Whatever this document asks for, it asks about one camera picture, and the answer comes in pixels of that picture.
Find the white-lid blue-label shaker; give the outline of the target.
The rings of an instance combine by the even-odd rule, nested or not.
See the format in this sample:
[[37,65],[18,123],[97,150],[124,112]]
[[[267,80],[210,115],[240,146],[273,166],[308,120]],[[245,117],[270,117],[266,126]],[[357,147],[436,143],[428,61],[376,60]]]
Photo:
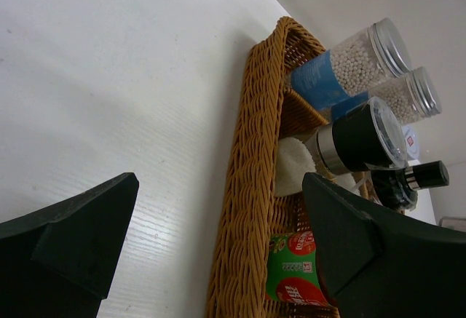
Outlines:
[[328,112],[329,118],[338,119],[372,97],[382,99],[402,125],[442,113],[433,82],[426,68],[419,67],[334,105]]

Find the black-cap white bottle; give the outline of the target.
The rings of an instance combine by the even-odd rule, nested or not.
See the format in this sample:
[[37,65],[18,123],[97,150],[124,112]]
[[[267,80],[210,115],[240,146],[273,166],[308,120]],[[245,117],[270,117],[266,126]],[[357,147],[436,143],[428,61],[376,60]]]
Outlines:
[[420,190],[448,186],[449,182],[447,166],[435,161],[399,170],[363,172],[355,188],[366,191],[372,202],[404,213],[416,208]]

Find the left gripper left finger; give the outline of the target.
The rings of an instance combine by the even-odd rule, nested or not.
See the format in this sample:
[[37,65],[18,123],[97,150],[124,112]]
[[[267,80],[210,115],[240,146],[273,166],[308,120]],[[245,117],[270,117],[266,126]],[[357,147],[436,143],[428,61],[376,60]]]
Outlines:
[[1,224],[2,317],[96,317],[138,195],[126,172]]

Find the black-top salt grinder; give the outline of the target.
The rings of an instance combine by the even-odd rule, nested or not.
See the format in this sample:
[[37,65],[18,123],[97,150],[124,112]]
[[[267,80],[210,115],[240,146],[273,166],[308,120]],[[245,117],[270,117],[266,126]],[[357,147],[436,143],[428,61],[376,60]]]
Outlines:
[[333,180],[372,170],[398,170],[407,165],[400,122],[378,97],[361,103],[338,119],[307,134],[278,141],[276,197],[302,191],[308,172]]

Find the yellow-cap hot sauce bottle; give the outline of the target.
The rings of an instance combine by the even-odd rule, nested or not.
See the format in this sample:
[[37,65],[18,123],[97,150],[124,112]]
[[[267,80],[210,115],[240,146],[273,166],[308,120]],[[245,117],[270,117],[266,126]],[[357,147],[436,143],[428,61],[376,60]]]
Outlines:
[[310,306],[330,306],[322,291],[317,248],[311,231],[275,234],[269,240],[266,299]]

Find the red-label spice jar back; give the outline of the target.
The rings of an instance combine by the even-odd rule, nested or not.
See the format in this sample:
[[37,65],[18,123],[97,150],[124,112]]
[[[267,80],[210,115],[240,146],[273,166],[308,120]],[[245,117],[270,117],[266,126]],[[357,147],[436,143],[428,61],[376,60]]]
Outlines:
[[405,139],[408,160],[418,160],[420,155],[420,147],[416,130],[412,125],[405,125],[402,126],[402,131]]

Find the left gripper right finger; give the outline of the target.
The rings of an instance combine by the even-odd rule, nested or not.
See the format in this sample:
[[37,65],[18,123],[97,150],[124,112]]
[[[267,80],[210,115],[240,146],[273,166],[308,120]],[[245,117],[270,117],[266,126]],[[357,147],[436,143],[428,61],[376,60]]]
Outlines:
[[342,317],[463,317],[465,234],[410,218],[316,173],[302,188]]

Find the silver-lid spice jar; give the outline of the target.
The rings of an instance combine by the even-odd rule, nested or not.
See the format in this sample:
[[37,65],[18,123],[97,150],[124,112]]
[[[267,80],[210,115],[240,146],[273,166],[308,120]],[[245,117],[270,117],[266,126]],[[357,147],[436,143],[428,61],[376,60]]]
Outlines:
[[289,72],[285,86],[322,111],[411,70],[399,30],[386,17]]

